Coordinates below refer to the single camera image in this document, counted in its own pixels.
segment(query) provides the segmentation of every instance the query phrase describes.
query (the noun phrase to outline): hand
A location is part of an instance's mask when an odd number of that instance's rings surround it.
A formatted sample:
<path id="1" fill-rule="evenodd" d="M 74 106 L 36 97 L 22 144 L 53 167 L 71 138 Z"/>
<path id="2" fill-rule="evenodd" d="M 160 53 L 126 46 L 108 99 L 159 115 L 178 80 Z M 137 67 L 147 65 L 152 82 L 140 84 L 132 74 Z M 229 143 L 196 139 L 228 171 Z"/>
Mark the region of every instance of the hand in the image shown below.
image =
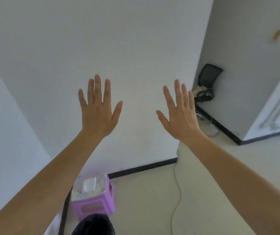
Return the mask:
<path id="1" fill-rule="evenodd" d="M 175 92 L 177 106 L 175 106 L 167 86 L 163 87 L 163 91 L 168 106 L 169 121 L 161 111 L 157 110 L 156 113 L 165 130 L 171 136 L 184 143 L 196 134 L 202 133 L 195 114 L 195 102 L 192 91 L 190 90 L 187 93 L 185 84 L 181 85 L 180 90 L 179 81 L 176 80 Z"/>
<path id="2" fill-rule="evenodd" d="M 95 75 L 94 80 L 89 80 L 87 89 L 87 102 L 82 89 L 78 92 L 82 110 L 82 131 L 88 136 L 101 141 L 108 136 L 118 123 L 123 102 L 118 102 L 112 114 L 110 80 L 105 80 L 104 99 L 102 102 L 101 78 Z"/>

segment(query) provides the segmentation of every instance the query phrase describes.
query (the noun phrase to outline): person's left hand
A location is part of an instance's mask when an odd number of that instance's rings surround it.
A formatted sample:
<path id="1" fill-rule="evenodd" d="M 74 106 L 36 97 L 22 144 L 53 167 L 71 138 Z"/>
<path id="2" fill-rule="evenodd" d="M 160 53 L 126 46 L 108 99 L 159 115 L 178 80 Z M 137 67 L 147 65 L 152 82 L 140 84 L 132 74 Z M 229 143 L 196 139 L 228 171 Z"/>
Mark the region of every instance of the person's left hand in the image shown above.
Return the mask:
<path id="1" fill-rule="evenodd" d="M 101 78 L 95 75 L 89 80 L 87 89 L 87 102 L 84 99 L 83 90 L 78 92 L 82 110 L 82 131 L 96 140 L 102 140 L 108 136 L 118 123 L 123 102 L 118 102 L 112 114 L 110 80 L 105 80 L 104 99 L 102 102 Z"/>

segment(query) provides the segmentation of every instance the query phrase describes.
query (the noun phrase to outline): stool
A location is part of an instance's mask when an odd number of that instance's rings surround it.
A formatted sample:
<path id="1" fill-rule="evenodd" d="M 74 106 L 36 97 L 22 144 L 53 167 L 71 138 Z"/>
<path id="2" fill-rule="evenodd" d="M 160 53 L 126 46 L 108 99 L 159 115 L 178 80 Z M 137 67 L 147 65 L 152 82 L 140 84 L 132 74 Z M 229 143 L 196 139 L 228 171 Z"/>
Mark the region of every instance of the stool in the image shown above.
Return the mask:
<path id="1" fill-rule="evenodd" d="M 114 190 L 108 175 L 97 175 L 96 189 L 87 193 L 78 192 L 83 180 L 76 180 L 71 192 L 71 206 L 79 221 L 91 214 L 112 214 L 115 211 Z"/>

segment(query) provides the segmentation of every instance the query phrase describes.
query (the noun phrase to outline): person's left arm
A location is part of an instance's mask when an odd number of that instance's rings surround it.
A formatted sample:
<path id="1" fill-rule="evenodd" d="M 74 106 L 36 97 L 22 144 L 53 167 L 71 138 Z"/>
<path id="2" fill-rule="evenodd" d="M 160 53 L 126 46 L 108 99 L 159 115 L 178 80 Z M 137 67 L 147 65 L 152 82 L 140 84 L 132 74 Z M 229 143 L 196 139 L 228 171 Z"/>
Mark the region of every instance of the person's left arm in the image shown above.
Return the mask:
<path id="1" fill-rule="evenodd" d="M 87 159 L 117 125 L 122 102 L 117 104 L 112 114 L 108 79 L 105 81 L 103 102 L 99 75 L 95 75 L 95 87 L 94 80 L 89 80 L 88 103 L 82 89 L 78 95 L 82 130 L 0 210 L 0 235 L 44 234 Z"/>

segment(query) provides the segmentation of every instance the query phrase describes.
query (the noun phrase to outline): forearm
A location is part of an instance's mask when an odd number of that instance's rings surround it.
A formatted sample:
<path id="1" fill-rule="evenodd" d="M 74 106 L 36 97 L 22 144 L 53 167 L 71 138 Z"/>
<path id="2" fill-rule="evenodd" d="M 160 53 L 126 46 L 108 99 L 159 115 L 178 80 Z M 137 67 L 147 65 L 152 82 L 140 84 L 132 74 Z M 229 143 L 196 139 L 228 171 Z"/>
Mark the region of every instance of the forearm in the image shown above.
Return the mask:
<path id="1" fill-rule="evenodd" d="M 0 234 L 43 234 L 99 142 L 80 132 L 0 211 Z"/>
<path id="2" fill-rule="evenodd" d="M 203 133 L 184 142 L 257 235 L 280 234 L 280 192 Z"/>

